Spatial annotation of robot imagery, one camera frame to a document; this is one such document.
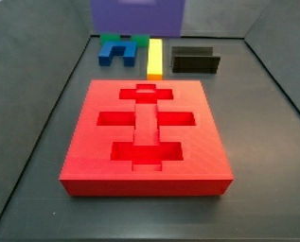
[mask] red block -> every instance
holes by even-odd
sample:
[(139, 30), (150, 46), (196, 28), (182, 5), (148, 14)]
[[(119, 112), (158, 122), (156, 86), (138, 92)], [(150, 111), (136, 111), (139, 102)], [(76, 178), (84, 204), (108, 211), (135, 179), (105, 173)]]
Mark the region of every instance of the red block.
[(93, 80), (59, 180), (71, 196), (213, 196), (233, 174), (199, 81)]

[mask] rectangular block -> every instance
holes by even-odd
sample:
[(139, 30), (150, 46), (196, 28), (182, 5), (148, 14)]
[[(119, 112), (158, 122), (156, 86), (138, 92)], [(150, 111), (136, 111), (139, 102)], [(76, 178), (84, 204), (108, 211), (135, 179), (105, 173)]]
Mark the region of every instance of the rectangular block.
[(92, 81), (59, 180), (71, 196), (221, 195), (233, 174), (199, 81)]
[(97, 33), (179, 37), (184, 0), (91, 0)]
[(213, 56), (213, 47), (174, 46), (171, 67), (174, 73), (211, 73), (218, 70), (219, 57)]
[(160, 39), (150, 39), (147, 80), (163, 79), (163, 45)]

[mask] green block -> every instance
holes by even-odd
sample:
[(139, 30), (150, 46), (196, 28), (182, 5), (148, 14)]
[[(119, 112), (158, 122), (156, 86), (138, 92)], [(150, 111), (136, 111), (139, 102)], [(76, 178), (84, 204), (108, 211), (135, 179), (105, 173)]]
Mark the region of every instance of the green block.
[(136, 42), (138, 47), (148, 47), (150, 35), (131, 35), (130, 40)]
[(119, 34), (100, 34), (100, 44), (104, 42), (119, 42), (120, 35)]

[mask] gray wall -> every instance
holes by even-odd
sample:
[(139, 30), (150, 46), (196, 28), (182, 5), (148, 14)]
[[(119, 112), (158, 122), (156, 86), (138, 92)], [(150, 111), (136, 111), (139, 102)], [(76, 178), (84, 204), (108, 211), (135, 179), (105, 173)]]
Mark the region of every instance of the gray wall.
[(300, 110), (300, 0), (274, 0), (245, 40)]
[[(71, 0), (89, 34), (96, 34), (89, 0)], [(187, 0), (182, 36), (243, 38), (270, 0)]]
[(87, 40), (69, 0), (0, 2), (0, 213)]

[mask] black block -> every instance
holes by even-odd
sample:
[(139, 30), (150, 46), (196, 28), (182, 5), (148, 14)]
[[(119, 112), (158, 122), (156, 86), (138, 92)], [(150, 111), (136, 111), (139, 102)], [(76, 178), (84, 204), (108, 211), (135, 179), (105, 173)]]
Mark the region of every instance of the black block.
[(174, 73), (211, 73), (218, 70), (219, 57), (213, 56), (213, 47), (172, 47), (171, 67)]

